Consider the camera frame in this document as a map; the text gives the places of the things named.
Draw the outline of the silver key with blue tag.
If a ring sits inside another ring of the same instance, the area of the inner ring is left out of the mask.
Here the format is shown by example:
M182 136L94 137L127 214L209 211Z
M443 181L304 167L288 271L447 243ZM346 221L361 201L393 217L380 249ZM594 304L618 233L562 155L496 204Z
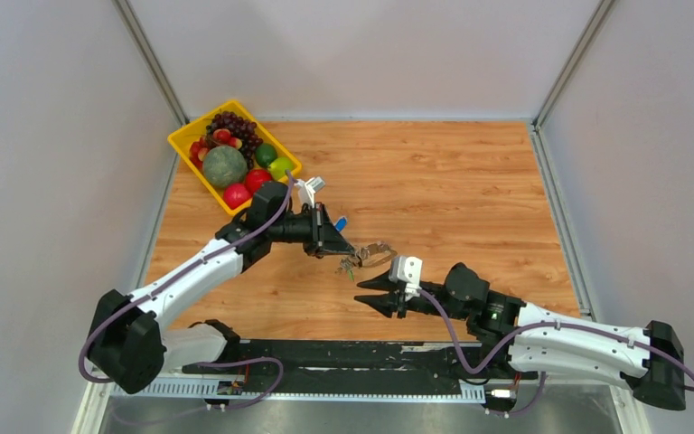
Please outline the silver key with blue tag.
M345 216L343 216L337 220L337 222L334 224L334 227L338 232L341 232L344 230L344 228L346 227L347 224L348 224L348 219Z

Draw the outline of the silver keyring bunch with keys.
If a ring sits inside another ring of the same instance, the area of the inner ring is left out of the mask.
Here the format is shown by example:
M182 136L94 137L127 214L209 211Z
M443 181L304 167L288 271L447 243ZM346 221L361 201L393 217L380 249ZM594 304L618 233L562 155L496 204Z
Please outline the silver keyring bunch with keys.
M354 280L356 269L370 269L392 261L398 253L386 241L376 241L358 248L354 253L342 258L335 271L337 275L347 275Z

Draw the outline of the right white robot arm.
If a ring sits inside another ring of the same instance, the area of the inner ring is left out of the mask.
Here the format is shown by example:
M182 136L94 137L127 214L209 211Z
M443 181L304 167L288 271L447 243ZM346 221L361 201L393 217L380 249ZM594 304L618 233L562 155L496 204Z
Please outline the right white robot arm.
M362 281L360 288L370 292L355 299L385 317L439 316L448 329L455 320L464 322L483 346L480 361L461 361L468 373L585 377L628 390L655 408L686 409L688 369L671 325L657 320L644 327L606 325L561 315L491 289L462 262L442 283L424 281L421 274L421 259L398 257L387 271Z

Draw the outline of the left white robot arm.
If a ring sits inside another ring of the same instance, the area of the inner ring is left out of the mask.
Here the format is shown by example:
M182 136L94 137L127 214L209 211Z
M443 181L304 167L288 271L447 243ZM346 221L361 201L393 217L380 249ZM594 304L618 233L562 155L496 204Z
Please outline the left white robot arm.
M160 373L207 363L232 373L240 361L230 330L217 321L173 330L184 310L220 284L240 276L275 243L299 243L310 257L350 257L356 249L331 222L322 203L290 206L296 183L264 183L250 206L223 226L193 257L150 285L98 301L79 370L90 382L113 382L127 393L147 387Z

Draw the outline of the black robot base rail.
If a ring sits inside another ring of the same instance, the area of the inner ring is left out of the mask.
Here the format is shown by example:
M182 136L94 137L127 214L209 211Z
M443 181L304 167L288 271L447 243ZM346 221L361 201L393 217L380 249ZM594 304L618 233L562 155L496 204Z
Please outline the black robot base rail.
M278 374L279 393L447 395L469 382L506 384L515 372L492 362L480 373L464 370L451 343L328 340L242 340L222 363L253 360L249 368L224 368L262 392Z

